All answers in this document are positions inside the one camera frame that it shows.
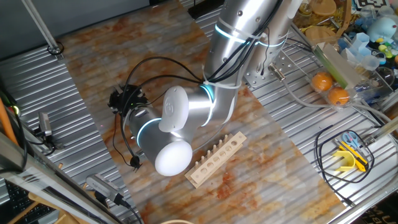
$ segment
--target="stained wooden board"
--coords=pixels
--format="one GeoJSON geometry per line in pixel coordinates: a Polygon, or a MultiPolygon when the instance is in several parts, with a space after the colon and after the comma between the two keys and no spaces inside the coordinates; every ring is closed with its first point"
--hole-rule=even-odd
{"type": "MultiPolygon", "coordinates": [[[[65,46],[70,75],[145,223],[173,219],[193,223],[326,223],[343,211],[342,203],[245,86],[239,89],[231,121],[208,148],[194,153],[185,172],[163,177],[148,161],[136,173],[124,164],[112,147],[114,115],[106,105],[114,86],[123,85],[138,62],[154,55],[172,57],[202,74],[209,40],[178,3],[148,7],[59,41],[65,46]],[[195,189],[184,174],[225,134],[238,131],[248,137],[243,147],[195,189]]],[[[189,77],[178,65],[156,60],[141,66],[131,83],[160,74],[189,77]]],[[[153,100],[174,85],[192,86],[181,80],[160,79],[144,91],[153,100]]],[[[154,106],[161,110],[162,99],[154,106]]],[[[192,148],[217,129],[199,128],[192,148]]],[[[119,128],[115,140],[129,159],[119,128]]],[[[139,150],[134,140],[129,142],[133,150],[139,150]]]]}

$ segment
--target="orange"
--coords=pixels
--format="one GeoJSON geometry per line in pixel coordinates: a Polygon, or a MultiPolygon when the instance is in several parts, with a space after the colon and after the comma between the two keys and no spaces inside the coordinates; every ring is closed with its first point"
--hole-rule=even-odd
{"type": "Polygon", "coordinates": [[[327,72],[318,72],[312,77],[312,85],[317,91],[327,91],[333,85],[333,80],[327,72]]]}
{"type": "Polygon", "coordinates": [[[349,100],[349,94],[342,87],[334,87],[329,91],[328,99],[337,106],[344,105],[349,100]]]}

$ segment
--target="scissors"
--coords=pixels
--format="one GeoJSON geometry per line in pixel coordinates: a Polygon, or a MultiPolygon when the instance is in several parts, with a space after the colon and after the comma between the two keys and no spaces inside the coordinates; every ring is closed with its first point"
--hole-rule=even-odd
{"type": "Polygon", "coordinates": [[[354,149],[359,149],[360,145],[358,143],[358,136],[354,132],[348,131],[343,134],[342,138],[343,141],[349,146],[353,147],[354,149]]]}

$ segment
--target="plush toy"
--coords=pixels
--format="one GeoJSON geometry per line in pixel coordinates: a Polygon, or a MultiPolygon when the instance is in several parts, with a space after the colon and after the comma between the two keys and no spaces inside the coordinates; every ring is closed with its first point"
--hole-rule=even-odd
{"type": "Polygon", "coordinates": [[[374,22],[368,29],[367,35],[371,42],[385,43],[391,40],[396,33],[397,24],[388,17],[382,17],[374,22]]]}

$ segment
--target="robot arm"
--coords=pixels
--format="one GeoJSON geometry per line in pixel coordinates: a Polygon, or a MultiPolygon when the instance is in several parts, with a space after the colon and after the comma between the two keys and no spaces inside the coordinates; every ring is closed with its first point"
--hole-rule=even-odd
{"type": "Polygon", "coordinates": [[[174,86],[164,97],[162,115],[151,107],[134,109],[126,118],[138,146],[158,173],[176,175],[192,159],[190,143],[201,126],[226,123],[232,116],[245,73],[264,75],[286,40],[302,0],[225,1],[204,68],[204,84],[174,86]],[[253,35],[278,8],[261,35],[253,35]],[[237,49],[242,57],[232,57],[237,49]],[[223,64],[238,64],[236,68],[223,64]]]}

